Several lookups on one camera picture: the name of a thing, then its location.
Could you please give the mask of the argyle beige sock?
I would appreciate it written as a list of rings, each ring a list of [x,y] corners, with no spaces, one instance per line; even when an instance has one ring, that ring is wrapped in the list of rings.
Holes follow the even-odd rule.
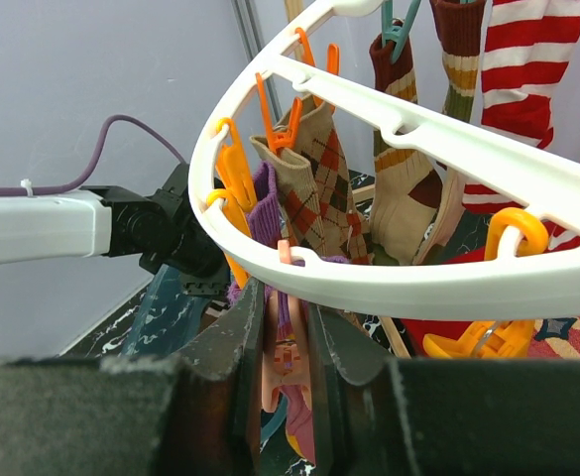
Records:
[[[331,108],[312,95],[301,99],[297,137],[273,153],[263,136],[250,142],[275,170],[283,219],[293,244],[321,257],[341,256],[355,265],[373,263],[368,220],[353,200],[344,152]]]

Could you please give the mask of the purple striped sock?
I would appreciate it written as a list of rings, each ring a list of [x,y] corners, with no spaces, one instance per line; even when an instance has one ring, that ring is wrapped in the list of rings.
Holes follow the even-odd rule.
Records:
[[[251,236],[258,243],[276,249],[282,232],[274,167],[261,162],[254,173],[253,184],[258,202],[247,215]]]

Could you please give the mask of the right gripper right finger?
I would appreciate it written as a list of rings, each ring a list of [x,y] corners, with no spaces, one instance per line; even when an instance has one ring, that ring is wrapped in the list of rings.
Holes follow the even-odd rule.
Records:
[[[401,359],[308,309],[321,475],[580,475],[580,361]]]

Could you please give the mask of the brown beige striped sock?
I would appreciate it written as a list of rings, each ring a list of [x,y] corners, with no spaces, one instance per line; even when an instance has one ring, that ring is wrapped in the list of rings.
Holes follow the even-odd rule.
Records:
[[[479,71],[485,4],[482,1],[433,1],[435,32],[447,78],[443,114],[471,119]],[[386,15],[387,23],[370,45],[376,90],[411,103],[417,90],[410,41],[389,34],[406,21]],[[464,208],[463,179],[441,176],[430,158],[416,149],[388,145],[374,133],[375,196],[370,231],[375,244],[402,266],[421,264],[447,244]]]

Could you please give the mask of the white round sock hanger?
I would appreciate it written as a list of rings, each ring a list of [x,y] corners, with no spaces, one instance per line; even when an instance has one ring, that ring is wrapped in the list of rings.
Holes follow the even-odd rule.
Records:
[[[434,1],[448,90],[419,106],[411,19],[387,1],[316,1],[241,72],[207,121],[194,214],[245,270],[291,295],[404,319],[580,315],[580,162],[549,152],[551,102],[580,40],[579,1]],[[251,143],[296,241],[242,232],[259,206],[223,124],[267,77],[294,104]]]

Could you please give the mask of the pile of socks in basket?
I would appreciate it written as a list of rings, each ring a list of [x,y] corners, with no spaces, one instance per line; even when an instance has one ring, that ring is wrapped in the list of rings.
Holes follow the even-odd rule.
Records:
[[[214,321],[230,308],[230,303],[225,299],[211,299],[207,304],[202,317]]]

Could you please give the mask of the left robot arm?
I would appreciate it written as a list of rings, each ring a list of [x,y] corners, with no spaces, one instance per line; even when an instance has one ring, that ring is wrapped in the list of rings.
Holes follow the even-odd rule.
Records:
[[[0,264],[136,255],[151,274],[164,265],[179,270],[190,296],[222,296],[229,268],[192,212],[187,179],[188,166],[179,164],[148,197],[118,185],[0,197]]]

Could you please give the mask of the red cartoon blanket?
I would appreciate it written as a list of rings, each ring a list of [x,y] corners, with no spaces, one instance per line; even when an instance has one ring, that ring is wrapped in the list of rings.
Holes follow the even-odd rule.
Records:
[[[404,319],[414,352],[434,358],[580,359],[580,316],[492,321]]]

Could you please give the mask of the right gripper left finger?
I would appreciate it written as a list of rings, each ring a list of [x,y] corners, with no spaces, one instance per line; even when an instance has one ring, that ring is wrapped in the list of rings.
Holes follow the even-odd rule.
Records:
[[[0,475],[255,475],[264,289],[168,357],[0,359]]]

